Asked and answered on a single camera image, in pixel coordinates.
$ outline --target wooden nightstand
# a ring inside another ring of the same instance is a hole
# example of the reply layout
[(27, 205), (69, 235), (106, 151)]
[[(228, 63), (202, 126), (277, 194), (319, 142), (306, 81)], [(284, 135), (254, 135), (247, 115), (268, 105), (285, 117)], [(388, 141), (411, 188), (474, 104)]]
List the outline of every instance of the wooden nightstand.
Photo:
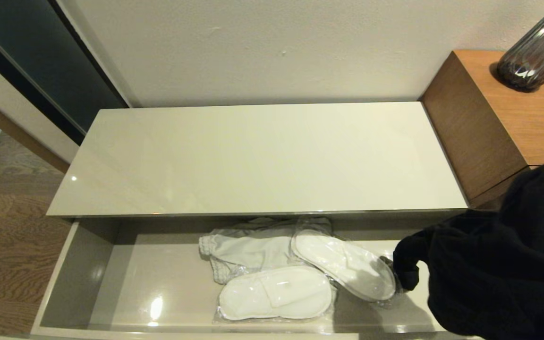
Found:
[(544, 164), (544, 85), (496, 80), (500, 51), (451, 52), (421, 101), (472, 207), (496, 206), (516, 175)]

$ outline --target glass vase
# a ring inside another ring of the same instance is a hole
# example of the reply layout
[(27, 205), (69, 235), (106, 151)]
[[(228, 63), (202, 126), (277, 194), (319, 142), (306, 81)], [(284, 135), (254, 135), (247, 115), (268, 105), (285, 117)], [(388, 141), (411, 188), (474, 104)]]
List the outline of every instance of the glass vase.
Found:
[(497, 74), (520, 91), (534, 91), (544, 84), (544, 18), (503, 55)]

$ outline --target wooden surface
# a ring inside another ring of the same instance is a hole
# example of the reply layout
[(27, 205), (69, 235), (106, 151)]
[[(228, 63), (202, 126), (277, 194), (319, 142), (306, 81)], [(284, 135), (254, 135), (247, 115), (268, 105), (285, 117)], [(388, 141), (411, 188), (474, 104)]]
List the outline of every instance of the wooden surface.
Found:
[(11, 119), (7, 118), (5, 114), (0, 111), (0, 129), (17, 140), (20, 144), (24, 145), (27, 149), (39, 155), (41, 159), (44, 159), (47, 163), (51, 164), (54, 168), (67, 172), (69, 164), (61, 159), (58, 155), (51, 152), (48, 148), (43, 146), (33, 136), (24, 131)]
[(0, 334), (28, 333), (69, 222), (45, 217), (63, 174), (0, 136)]
[(471, 206), (500, 198), (514, 175), (544, 164), (544, 85), (508, 88), (500, 51), (454, 51), (421, 97)]
[(531, 170), (531, 168), (527, 166), (515, 174), (512, 174), (506, 180), (499, 182), (494, 187), (491, 187), (484, 193), (473, 198), (470, 202), (471, 206), (483, 210), (499, 210), (503, 203), (503, 198), (505, 198), (505, 194), (507, 193), (507, 189), (509, 189), (513, 180), (516, 179), (519, 174), (529, 170)]
[(482, 92), (527, 164), (544, 164), (544, 85), (522, 93), (496, 80), (490, 65), (500, 60), (500, 51), (455, 51), (457, 58)]
[(455, 53), (421, 101), (470, 202), (527, 165)]

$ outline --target black bathrobe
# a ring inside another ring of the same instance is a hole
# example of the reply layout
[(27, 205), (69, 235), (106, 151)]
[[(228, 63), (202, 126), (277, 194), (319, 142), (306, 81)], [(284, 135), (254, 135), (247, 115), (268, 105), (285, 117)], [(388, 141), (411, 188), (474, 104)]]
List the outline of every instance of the black bathrobe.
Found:
[(448, 331), (544, 339), (544, 166), (520, 174), (499, 212), (467, 211), (397, 245), (402, 287), (429, 267), (430, 310)]

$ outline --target light gray fabric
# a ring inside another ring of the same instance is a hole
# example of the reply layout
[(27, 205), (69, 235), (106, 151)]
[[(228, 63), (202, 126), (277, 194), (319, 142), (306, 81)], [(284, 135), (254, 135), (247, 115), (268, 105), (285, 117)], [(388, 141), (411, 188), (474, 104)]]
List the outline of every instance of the light gray fabric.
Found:
[[(331, 232), (327, 218), (311, 218), (308, 224)], [(241, 273), (300, 264), (301, 260), (291, 253), (296, 226), (297, 220), (256, 218), (232, 228), (214, 229), (200, 237), (199, 251), (210, 257), (213, 280), (225, 284)]]

